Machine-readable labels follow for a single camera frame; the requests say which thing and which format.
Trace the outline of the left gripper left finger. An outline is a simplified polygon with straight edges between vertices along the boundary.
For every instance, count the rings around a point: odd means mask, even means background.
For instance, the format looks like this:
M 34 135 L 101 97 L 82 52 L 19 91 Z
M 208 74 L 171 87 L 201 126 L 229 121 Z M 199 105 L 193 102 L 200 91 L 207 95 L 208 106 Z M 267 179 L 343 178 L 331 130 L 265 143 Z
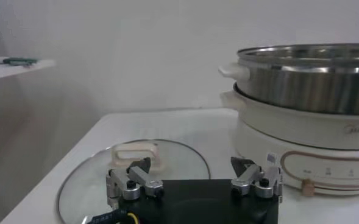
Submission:
M 126 170 L 110 169 L 106 174 L 107 204 L 119 208 L 119 201 L 136 201 L 142 193 L 160 199 L 164 196 L 163 181 L 149 174 L 150 157 L 131 162 Z

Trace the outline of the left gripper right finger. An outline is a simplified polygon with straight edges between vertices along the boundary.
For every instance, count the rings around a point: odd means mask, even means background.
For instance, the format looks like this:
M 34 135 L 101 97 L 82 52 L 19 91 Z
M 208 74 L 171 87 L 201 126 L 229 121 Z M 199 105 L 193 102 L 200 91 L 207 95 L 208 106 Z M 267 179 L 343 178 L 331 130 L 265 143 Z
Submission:
M 276 197 L 279 203 L 282 202 L 283 177 L 279 167 L 263 169 L 251 159 L 237 157 L 231 157 L 230 162 L 236 174 L 230 182 L 233 195 L 244 197 L 254 193 L 258 198 Z

